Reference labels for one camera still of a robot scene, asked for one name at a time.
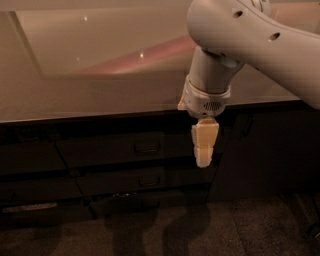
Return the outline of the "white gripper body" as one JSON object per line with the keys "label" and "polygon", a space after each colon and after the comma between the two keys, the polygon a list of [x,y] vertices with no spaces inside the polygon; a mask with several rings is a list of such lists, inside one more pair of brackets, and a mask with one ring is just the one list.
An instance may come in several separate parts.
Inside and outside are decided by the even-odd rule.
{"label": "white gripper body", "polygon": [[202,119],[220,115],[225,110],[230,96],[230,87],[223,93],[213,94],[201,91],[190,82],[189,77],[186,77],[181,97],[184,97],[185,111],[191,117]]}

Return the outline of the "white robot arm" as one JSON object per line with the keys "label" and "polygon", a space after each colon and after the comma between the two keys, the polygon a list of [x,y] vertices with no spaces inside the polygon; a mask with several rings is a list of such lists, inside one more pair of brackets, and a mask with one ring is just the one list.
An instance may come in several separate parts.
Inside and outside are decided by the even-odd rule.
{"label": "white robot arm", "polygon": [[198,167],[211,163],[215,117],[245,64],[320,107],[320,36],[273,20],[269,0],[193,0],[187,29],[196,48],[178,108],[198,120],[191,130]]}

